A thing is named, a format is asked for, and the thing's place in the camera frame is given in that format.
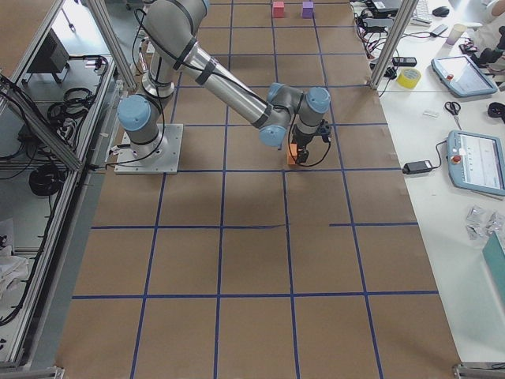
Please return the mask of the orange foam cube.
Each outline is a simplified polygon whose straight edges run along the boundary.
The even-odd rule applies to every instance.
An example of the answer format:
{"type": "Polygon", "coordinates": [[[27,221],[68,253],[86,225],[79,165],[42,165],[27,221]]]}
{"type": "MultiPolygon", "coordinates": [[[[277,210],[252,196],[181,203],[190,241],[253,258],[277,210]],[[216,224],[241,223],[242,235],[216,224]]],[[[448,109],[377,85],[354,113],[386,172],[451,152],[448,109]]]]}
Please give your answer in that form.
{"type": "Polygon", "coordinates": [[[289,143],[286,151],[287,164],[289,166],[297,166],[297,144],[289,143]]]}

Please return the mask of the black power adapter brick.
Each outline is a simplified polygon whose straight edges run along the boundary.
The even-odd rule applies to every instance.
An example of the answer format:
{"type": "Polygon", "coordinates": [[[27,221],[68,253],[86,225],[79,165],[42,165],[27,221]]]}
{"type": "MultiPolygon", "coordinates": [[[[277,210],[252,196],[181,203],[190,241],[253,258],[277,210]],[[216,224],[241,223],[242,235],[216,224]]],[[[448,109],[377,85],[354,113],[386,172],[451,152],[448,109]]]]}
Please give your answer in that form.
{"type": "Polygon", "coordinates": [[[424,174],[432,171],[434,166],[429,160],[420,160],[405,163],[402,167],[403,174],[424,174]]]}

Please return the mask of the yellow tape roll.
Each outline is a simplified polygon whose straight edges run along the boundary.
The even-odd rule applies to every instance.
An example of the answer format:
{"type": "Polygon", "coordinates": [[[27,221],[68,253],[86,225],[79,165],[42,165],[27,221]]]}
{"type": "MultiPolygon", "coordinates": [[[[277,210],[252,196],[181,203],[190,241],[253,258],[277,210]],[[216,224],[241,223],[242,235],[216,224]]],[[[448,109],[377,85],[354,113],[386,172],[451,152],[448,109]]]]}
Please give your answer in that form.
{"type": "Polygon", "coordinates": [[[398,75],[397,82],[400,86],[407,89],[414,89],[421,79],[421,72],[414,68],[404,68],[398,75]]]}

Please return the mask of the black handheld remote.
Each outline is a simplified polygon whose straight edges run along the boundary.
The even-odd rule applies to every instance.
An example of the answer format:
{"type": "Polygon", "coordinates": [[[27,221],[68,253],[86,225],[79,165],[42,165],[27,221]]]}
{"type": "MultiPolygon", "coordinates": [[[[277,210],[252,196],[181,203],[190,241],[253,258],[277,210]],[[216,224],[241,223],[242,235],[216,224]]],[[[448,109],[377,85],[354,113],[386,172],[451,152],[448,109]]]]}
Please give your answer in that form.
{"type": "Polygon", "coordinates": [[[396,67],[415,67],[417,65],[415,57],[393,57],[391,62],[396,67]]]}

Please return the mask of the purple foam cube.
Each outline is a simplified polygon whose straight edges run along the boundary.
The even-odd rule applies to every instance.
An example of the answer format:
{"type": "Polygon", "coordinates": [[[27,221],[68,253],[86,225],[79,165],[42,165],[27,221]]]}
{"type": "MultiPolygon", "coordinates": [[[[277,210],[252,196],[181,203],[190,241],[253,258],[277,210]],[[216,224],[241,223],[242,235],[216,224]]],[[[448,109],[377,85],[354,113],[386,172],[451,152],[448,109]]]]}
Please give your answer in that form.
{"type": "Polygon", "coordinates": [[[314,3],[313,1],[303,1],[301,8],[301,17],[304,19],[312,18],[314,14],[314,3]]]}

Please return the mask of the pink foam cube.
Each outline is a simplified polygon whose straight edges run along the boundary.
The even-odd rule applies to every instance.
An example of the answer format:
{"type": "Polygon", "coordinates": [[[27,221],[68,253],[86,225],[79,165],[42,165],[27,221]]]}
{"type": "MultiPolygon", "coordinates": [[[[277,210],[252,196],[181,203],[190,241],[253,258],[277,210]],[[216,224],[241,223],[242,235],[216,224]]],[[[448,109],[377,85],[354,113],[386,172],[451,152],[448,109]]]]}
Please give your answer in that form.
{"type": "Polygon", "coordinates": [[[285,17],[285,2],[284,1],[273,1],[271,11],[272,11],[273,18],[284,18],[285,17]]]}

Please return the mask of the far blue teach pendant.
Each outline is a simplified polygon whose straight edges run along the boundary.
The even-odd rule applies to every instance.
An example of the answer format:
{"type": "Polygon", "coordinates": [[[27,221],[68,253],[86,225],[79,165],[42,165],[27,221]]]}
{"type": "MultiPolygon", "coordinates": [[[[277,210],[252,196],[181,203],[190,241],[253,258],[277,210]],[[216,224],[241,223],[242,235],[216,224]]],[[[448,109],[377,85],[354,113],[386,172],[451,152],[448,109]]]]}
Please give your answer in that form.
{"type": "Polygon", "coordinates": [[[485,76],[466,55],[434,58],[431,67],[440,81],[457,97],[491,95],[498,91],[494,81],[485,76]]]}

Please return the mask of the blue teach pendant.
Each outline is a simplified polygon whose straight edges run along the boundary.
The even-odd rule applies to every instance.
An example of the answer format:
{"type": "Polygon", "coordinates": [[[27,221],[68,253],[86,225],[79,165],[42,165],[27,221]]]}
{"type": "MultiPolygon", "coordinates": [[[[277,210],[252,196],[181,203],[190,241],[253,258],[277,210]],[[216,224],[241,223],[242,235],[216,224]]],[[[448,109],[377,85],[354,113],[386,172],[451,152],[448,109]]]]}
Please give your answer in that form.
{"type": "Polygon", "coordinates": [[[454,186],[504,196],[504,154],[498,137],[452,130],[447,137],[447,162],[454,186]]]}
{"type": "Polygon", "coordinates": [[[494,81],[485,76],[466,55],[434,58],[431,67],[440,81],[457,97],[491,95],[498,91],[494,81]]]}

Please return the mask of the near blue teach pendant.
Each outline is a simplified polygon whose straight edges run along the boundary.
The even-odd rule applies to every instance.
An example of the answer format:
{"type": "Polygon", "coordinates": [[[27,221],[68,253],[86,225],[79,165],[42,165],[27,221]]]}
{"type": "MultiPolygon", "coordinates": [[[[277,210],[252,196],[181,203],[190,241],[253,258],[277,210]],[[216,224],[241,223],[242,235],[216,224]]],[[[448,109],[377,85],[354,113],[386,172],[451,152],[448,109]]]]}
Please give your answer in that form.
{"type": "Polygon", "coordinates": [[[447,137],[447,162],[454,186],[504,196],[504,154],[498,137],[452,130],[447,137]]]}

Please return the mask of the black computer mouse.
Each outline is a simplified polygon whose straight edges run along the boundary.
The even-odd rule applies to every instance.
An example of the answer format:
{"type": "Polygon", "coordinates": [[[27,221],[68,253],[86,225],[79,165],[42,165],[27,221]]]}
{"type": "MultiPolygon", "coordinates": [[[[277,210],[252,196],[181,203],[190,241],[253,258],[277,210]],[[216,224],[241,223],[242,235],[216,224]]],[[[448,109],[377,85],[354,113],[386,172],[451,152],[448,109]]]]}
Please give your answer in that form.
{"type": "Polygon", "coordinates": [[[432,11],[432,15],[434,17],[441,17],[441,18],[447,17],[449,15],[449,13],[450,13],[450,9],[446,6],[437,7],[432,11]]]}

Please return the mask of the pale purple plastic cup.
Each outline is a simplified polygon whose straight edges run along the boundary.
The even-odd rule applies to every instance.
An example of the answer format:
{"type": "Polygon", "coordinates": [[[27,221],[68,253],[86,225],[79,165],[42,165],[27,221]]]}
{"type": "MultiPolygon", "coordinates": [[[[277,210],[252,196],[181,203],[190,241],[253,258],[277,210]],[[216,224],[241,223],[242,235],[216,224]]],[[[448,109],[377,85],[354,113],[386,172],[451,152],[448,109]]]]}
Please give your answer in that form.
{"type": "Polygon", "coordinates": [[[445,44],[454,46],[458,40],[462,37],[463,33],[466,31],[467,27],[464,24],[454,24],[449,36],[446,39],[445,44]]]}

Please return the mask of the teal box corner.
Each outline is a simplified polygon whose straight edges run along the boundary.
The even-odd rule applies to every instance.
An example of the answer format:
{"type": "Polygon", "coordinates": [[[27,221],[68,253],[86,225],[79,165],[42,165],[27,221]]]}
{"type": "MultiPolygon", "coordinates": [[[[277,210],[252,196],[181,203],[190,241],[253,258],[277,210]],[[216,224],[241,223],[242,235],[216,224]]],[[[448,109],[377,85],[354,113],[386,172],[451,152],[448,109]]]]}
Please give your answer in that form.
{"type": "Polygon", "coordinates": [[[497,233],[492,232],[482,250],[484,260],[492,277],[492,282],[502,304],[505,295],[505,259],[504,249],[497,233]]]}

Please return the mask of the black box on shelf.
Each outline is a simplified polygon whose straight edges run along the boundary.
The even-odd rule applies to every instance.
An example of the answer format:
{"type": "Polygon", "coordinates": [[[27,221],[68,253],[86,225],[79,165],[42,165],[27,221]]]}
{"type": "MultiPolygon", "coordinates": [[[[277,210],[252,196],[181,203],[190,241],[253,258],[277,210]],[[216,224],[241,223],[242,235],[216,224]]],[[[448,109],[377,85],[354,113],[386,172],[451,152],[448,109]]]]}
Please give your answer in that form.
{"type": "Polygon", "coordinates": [[[68,69],[69,53],[51,28],[28,67],[27,74],[48,73],[52,75],[56,83],[61,84],[68,69]]]}

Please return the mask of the black handled scissors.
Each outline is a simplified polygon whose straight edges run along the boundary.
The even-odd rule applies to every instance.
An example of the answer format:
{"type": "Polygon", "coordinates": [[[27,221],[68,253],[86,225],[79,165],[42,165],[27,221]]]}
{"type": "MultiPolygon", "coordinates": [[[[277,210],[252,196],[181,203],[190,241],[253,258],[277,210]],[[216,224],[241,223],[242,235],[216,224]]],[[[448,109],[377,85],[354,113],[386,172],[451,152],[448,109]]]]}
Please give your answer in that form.
{"type": "Polygon", "coordinates": [[[448,111],[454,118],[454,121],[458,127],[459,130],[462,130],[460,121],[459,121],[459,112],[461,110],[461,105],[456,102],[456,101],[447,101],[444,104],[444,108],[446,111],[448,111]]]}

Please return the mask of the aluminium frame post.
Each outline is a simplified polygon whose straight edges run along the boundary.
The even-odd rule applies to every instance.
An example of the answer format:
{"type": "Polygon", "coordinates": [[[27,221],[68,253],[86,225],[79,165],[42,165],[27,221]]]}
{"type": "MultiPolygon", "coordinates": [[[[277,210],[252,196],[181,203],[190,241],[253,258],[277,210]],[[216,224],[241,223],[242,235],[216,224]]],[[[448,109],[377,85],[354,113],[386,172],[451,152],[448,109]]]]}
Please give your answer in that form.
{"type": "Polygon", "coordinates": [[[372,71],[372,76],[369,81],[371,89],[378,89],[383,75],[391,62],[393,53],[395,52],[395,49],[398,46],[398,43],[402,38],[407,25],[410,22],[410,18],[417,6],[417,3],[418,0],[405,0],[399,7],[395,21],[388,34],[385,44],[383,45],[380,56],[376,61],[374,70],[372,71]]]}

